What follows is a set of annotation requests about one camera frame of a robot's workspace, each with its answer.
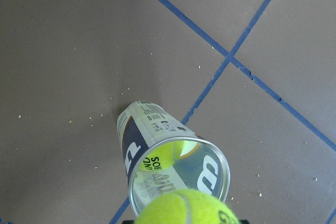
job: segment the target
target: tennis ball can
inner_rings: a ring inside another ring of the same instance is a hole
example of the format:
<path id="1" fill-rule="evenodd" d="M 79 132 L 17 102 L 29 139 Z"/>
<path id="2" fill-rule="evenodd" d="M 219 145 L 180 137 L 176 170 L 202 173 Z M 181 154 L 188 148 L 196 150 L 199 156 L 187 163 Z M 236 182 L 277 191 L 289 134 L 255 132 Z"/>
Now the tennis ball can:
<path id="1" fill-rule="evenodd" d="M 158 196 L 179 189 L 225 201 L 230 171 L 224 154 L 159 105 L 131 103 L 119 115 L 117 131 L 137 216 Z"/>

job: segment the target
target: yellow tennis ball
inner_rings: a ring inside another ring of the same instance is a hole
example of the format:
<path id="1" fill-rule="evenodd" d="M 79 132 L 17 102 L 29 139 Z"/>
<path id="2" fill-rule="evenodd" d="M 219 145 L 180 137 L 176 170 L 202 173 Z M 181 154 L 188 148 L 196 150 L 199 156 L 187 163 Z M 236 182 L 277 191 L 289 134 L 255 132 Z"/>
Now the yellow tennis ball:
<path id="1" fill-rule="evenodd" d="M 239 224 L 217 198 L 193 189 L 163 194 L 149 203 L 135 224 Z"/>
<path id="2" fill-rule="evenodd" d="M 141 170 L 158 172 L 171 167 L 179 158 L 184 141 L 163 144 L 147 155 L 140 165 Z"/>

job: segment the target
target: tile floor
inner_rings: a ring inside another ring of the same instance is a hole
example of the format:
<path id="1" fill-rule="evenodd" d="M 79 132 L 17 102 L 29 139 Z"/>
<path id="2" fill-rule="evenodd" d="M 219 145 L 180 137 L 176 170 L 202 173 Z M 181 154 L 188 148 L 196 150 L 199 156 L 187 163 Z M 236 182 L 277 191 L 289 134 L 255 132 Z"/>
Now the tile floor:
<path id="1" fill-rule="evenodd" d="M 239 218 L 335 224 L 334 0 L 167 1 L 188 19 L 158 0 L 0 0 L 2 220 L 134 219 L 116 214 L 116 120 L 146 100 L 223 151 Z"/>

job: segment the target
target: can opening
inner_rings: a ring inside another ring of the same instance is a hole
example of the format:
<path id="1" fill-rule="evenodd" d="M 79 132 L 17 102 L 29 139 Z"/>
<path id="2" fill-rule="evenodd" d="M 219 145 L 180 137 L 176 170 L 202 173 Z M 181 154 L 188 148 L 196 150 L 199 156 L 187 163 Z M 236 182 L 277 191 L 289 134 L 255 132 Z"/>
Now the can opening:
<path id="1" fill-rule="evenodd" d="M 183 188 L 224 200 L 229 170 L 222 156 L 206 141 L 173 139 L 154 145 L 143 154 L 133 171 L 130 198 L 135 213 L 140 214 L 154 198 Z"/>

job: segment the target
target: can rim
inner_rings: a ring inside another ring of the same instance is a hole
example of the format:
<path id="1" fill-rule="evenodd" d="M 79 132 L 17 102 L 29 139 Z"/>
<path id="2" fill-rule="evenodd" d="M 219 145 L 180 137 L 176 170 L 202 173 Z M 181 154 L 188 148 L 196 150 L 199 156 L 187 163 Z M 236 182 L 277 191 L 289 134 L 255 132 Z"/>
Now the can rim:
<path id="1" fill-rule="evenodd" d="M 190 140 L 190 141 L 197 141 L 197 142 L 201 142 L 201 143 L 204 143 L 204 144 L 207 144 L 209 146 L 211 146 L 212 150 L 215 152 L 215 154 L 217 155 L 217 157 L 219 158 L 220 160 L 220 163 L 222 165 L 222 172 L 223 174 L 227 174 L 227 183 L 223 183 L 223 186 L 222 186 L 222 189 L 220 191 L 220 195 L 218 197 L 218 199 L 222 202 L 225 201 L 226 197 L 227 197 L 227 194 L 228 194 L 228 191 L 229 191 L 229 186 L 230 186 L 230 168 L 229 168 L 229 164 L 227 162 L 227 159 L 226 157 L 224 156 L 223 152 L 216 146 L 214 145 L 213 143 L 207 141 L 207 140 L 204 140 L 204 139 L 201 139 L 201 138 L 197 138 L 197 137 L 188 137 L 188 136 L 175 136 L 175 137 L 169 137 L 169 138 L 166 138 L 166 139 L 163 139 L 157 143 L 155 143 L 154 145 L 152 145 L 151 147 L 148 148 L 148 150 L 146 150 L 143 155 L 138 159 L 139 161 L 140 160 L 143 160 L 150 152 L 152 152 L 153 149 L 159 147 L 160 145 L 163 145 L 165 143 L 168 143 L 168 142 L 173 142 L 173 141 L 178 141 L 178 140 Z M 130 177 L 130 181 L 129 181 L 129 200 L 130 200 L 130 203 L 131 203 L 131 206 L 132 206 L 132 209 L 135 213 L 136 216 L 138 216 L 141 212 L 140 210 L 136 207 L 136 204 L 134 202 L 134 194 L 133 194 L 133 184 L 134 184 L 134 177 L 136 175 L 136 171 L 138 170 L 140 166 L 140 162 L 137 162 L 136 165 L 134 166 L 134 169 L 132 171 L 132 174 L 131 174 L 131 177 Z"/>

